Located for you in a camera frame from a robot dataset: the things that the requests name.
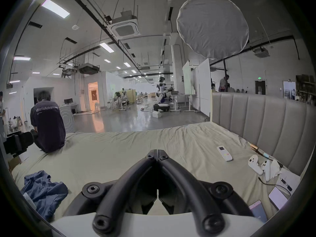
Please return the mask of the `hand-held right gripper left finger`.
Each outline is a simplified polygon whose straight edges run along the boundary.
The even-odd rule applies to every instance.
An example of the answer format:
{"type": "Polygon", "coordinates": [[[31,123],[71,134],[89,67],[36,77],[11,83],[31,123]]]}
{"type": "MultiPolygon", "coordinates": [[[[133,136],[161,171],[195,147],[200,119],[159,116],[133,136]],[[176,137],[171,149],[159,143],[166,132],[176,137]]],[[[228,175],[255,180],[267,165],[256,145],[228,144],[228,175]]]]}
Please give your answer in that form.
{"type": "Polygon", "coordinates": [[[96,213],[92,229],[99,236],[119,236],[124,213],[147,215],[157,199],[154,173],[158,150],[151,150],[118,180],[90,182],[67,207],[64,217],[96,213]]]}

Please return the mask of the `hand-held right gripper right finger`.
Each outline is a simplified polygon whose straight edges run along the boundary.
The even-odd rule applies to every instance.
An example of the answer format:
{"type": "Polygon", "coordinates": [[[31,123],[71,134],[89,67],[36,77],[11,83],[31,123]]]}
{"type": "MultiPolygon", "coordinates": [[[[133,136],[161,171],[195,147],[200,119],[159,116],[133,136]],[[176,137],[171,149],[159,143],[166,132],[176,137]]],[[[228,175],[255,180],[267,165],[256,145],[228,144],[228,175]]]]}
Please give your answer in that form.
{"type": "Polygon", "coordinates": [[[232,185],[218,181],[209,183],[196,179],[188,170],[171,159],[164,150],[157,150],[159,200],[170,215],[192,213],[199,236],[230,236],[241,234],[224,216],[233,216],[233,223],[254,220],[254,215],[235,192],[232,185]]]}

